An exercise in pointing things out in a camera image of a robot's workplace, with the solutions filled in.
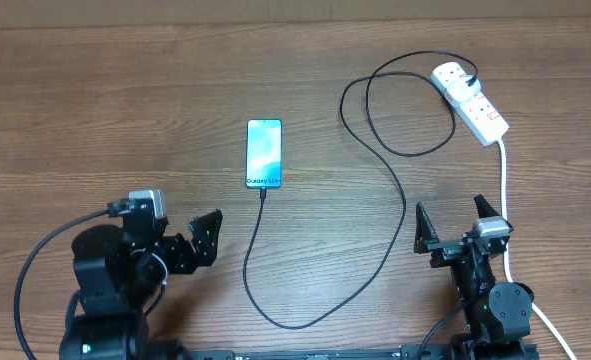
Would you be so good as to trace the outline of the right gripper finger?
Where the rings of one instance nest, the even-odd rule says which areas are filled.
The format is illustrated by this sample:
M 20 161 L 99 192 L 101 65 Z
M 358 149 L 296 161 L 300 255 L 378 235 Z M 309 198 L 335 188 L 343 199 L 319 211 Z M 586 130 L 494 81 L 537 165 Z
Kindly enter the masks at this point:
M 499 213 L 489 204 L 483 195 L 476 195 L 474 202 L 480 219 L 499 216 Z
M 429 216 L 421 202 L 416 204 L 416 233 L 414 252 L 417 254 L 433 251 L 440 239 L 429 219 Z

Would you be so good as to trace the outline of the Samsung Galaxy smartphone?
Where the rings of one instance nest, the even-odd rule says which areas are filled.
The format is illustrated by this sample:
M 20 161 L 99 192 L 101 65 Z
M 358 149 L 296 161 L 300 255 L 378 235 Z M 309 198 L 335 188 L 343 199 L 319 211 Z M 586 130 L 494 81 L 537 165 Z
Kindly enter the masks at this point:
M 280 119 L 248 121 L 245 174 L 248 188 L 281 187 L 282 130 Z

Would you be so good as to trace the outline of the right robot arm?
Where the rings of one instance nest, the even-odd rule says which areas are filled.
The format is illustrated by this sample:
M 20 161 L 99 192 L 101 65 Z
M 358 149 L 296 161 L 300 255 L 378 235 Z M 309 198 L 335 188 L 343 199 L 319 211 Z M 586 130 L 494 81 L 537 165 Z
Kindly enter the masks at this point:
M 523 283 L 498 282 L 490 261 L 508 250 L 513 226 L 484 198 L 474 197 L 478 219 L 459 240 L 442 241 L 422 204 L 417 204 L 414 252 L 431 256 L 433 268 L 451 270 L 460 306 L 440 320 L 425 336 L 416 359 L 535 360 L 537 347 L 530 335 L 533 291 Z M 430 340 L 457 314 L 463 314 L 467 331 L 446 345 Z

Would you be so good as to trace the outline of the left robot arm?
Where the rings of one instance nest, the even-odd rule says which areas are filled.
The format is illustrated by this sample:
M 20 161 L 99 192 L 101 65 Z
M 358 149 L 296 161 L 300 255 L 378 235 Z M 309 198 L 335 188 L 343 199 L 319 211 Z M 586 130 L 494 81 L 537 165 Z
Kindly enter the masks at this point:
M 192 274 L 217 257 L 223 220 L 215 210 L 189 224 L 192 238 L 165 234 L 168 220 L 153 211 L 120 215 L 123 225 L 98 225 L 72 242 L 79 291 L 69 303 L 61 359 L 188 359 L 179 340 L 149 338 L 145 307 L 162 297 L 168 277 Z

